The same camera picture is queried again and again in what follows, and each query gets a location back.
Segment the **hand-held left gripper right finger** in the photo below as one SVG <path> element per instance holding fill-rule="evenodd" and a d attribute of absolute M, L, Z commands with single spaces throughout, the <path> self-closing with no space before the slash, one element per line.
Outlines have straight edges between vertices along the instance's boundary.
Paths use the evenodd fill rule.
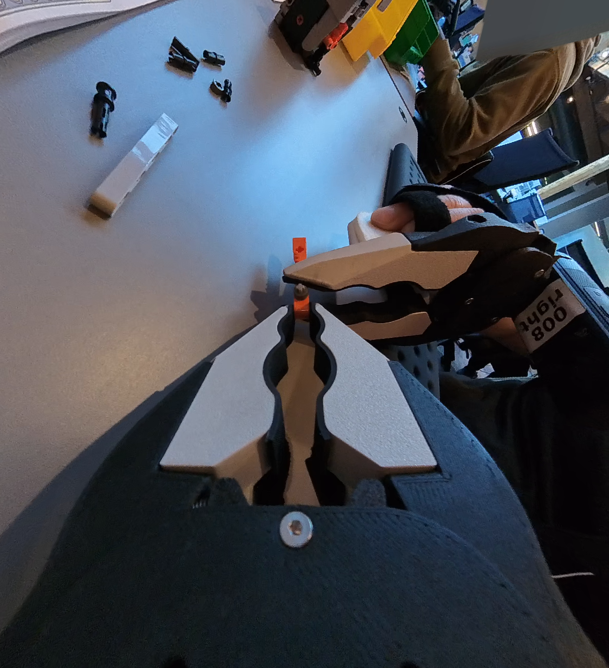
<path fill-rule="evenodd" d="M 320 433 L 335 476 L 431 472 L 437 462 L 388 359 L 322 305 L 316 344 L 330 362 L 318 397 Z"/>

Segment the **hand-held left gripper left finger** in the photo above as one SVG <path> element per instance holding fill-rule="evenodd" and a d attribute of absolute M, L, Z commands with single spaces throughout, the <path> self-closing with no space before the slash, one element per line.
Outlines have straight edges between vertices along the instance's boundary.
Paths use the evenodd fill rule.
<path fill-rule="evenodd" d="M 288 369 L 290 307 L 280 307 L 217 355 L 160 461 L 162 469 L 263 476 L 276 467 Z"/>

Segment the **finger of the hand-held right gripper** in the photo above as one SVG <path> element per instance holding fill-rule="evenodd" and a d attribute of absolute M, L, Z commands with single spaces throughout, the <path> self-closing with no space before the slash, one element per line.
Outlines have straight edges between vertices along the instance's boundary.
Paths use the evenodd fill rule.
<path fill-rule="evenodd" d="M 464 274 L 476 255 L 475 250 L 415 251 L 395 232 L 295 263 L 283 270 L 283 281 L 332 291 L 399 282 L 436 290 Z"/>
<path fill-rule="evenodd" d="M 351 287 L 336 293 L 334 315 L 368 340 L 422 335 L 432 321 L 413 286 Z"/>

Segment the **orange building piece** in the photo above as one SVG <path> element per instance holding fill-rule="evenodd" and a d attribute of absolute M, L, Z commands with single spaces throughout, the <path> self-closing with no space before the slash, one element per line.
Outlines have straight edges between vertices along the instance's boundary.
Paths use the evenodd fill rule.
<path fill-rule="evenodd" d="M 299 263 L 307 258 L 306 238 L 293 238 L 292 250 L 294 263 Z M 294 316 L 297 320 L 308 321 L 310 313 L 310 300 L 293 302 Z"/>

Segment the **person's right forearm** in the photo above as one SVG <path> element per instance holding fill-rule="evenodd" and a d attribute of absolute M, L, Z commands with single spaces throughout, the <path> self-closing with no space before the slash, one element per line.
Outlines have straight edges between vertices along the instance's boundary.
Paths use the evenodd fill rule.
<path fill-rule="evenodd" d="M 523 357 L 530 355 L 515 323 L 509 317 L 498 319 L 488 328 L 482 330 L 480 334 L 494 340 L 517 355 Z"/>

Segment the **grey desk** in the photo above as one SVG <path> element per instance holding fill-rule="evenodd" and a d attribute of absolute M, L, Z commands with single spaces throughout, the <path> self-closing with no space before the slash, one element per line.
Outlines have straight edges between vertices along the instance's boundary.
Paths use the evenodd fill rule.
<path fill-rule="evenodd" d="M 175 1 L 0 56 L 0 632 L 108 451 L 200 359 L 282 303 L 380 202 L 416 132 L 380 60 L 322 74 L 271 1 Z M 168 64 L 178 38 L 200 64 Z M 225 56 L 217 67 L 204 49 Z M 232 82 L 225 104 L 209 89 Z M 90 134 L 96 84 L 116 90 Z M 93 192 L 166 113 L 178 129 L 116 213 Z"/>

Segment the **person's right hand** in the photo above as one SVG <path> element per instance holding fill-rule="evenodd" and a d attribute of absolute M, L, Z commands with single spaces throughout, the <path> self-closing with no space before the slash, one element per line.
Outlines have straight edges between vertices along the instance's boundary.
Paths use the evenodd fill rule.
<path fill-rule="evenodd" d="M 484 213 L 457 195 L 419 191 L 379 208 L 371 216 L 372 225 L 387 232 L 434 232 L 467 216 Z"/>

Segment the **blue chair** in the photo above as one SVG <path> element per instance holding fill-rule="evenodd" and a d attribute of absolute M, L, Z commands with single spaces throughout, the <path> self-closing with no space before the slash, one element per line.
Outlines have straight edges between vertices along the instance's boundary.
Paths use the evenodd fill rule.
<path fill-rule="evenodd" d="M 478 194 L 508 189 L 579 165 L 559 147 L 551 129 L 497 146 L 491 152 L 492 161 L 472 175 L 465 189 Z"/>

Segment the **pale wooden beam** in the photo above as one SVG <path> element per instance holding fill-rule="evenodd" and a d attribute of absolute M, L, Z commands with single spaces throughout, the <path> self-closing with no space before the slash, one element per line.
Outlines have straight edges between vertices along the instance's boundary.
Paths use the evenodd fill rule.
<path fill-rule="evenodd" d="M 567 188 L 573 187 L 580 182 L 585 182 L 593 177 L 609 170 L 609 155 L 603 156 L 596 161 L 580 168 L 563 178 L 550 183 L 537 191 L 539 197 L 544 200 L 554 196 Z"/>

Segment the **person's black clothing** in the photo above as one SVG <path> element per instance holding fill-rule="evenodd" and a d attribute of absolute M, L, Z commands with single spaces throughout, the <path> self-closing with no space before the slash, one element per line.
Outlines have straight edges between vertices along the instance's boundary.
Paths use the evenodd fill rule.
<path fill-rule="evenodd" d="M 561 413 L 540 380 L 440 375 L 441 401 L 517 492 L 554 574 L 609 665 L 609 421 L 601 408 Z"/>

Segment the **green plastic bin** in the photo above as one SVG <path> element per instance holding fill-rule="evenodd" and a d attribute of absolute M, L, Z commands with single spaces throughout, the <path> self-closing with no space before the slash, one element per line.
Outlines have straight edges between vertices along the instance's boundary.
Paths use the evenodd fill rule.
<path fill-rule="evenodd" d="M 383 55 L 399 67 L 407 63 L 416 65 L 439 36 L 439 25 L 427 1 L 418 1 Z"/>

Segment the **yellow plastic bin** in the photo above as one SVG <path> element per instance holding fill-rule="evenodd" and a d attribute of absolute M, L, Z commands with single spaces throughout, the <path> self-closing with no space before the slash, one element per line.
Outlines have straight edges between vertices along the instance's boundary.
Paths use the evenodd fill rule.
<path fill-rule="evenodd" d="M 356 62 L 370 52 L 380 57 L 392 44 L 397 33 L 418 1 L 377 1 L 343 37 L 342 43 Z"/>

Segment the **black grey toy vehicle model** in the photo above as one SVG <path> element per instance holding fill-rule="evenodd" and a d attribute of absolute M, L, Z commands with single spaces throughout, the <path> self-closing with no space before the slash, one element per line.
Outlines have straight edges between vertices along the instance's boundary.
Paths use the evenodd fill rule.
<path fill-rule="evenodd" d="M 313 75 L 322 58 L 366 15 L 375 1 L 283 1 L 274 22 Z"/>

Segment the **grey building beam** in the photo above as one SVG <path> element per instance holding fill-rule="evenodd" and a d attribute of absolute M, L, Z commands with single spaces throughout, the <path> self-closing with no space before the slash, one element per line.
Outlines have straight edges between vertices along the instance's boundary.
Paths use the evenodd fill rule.
<path fill-rule="evenodd" d="M 93 192 L 90 205 L 112 217 L 158 155 L 163 152 L 177 129 L 178 124 L 166 113 L 162 113 Z"/>

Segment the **black angled connector piece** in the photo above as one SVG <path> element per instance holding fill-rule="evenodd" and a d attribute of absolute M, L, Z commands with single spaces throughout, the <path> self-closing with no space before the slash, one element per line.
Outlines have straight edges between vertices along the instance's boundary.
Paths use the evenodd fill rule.
<path fill-rule="evenodd" d="M 200 60 L 176 37 L 172 39 L 169 47 L 167 62 L 187 73 L 195 73 L 200 64 Z"/>

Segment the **long black axle pin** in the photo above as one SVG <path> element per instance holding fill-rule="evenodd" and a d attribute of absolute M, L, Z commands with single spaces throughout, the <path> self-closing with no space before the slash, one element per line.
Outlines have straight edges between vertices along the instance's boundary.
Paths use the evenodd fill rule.
<path fill-rule="evenodd" d="M 112 86 L 104 81 L 97 82 L 96 90 L 91 107 L 90 134 L 104 139 L 107 136 L 110 112 L 115 109 L 117 93 Z"/>

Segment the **instruction booklet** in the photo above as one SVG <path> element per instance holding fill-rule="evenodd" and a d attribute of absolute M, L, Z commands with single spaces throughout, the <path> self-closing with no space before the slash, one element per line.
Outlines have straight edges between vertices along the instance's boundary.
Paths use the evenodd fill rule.
<path fill-rule="evenodd" d="M 154 1 L 0 1 L 0 54 L 43 33 L 154 4 Z"/>

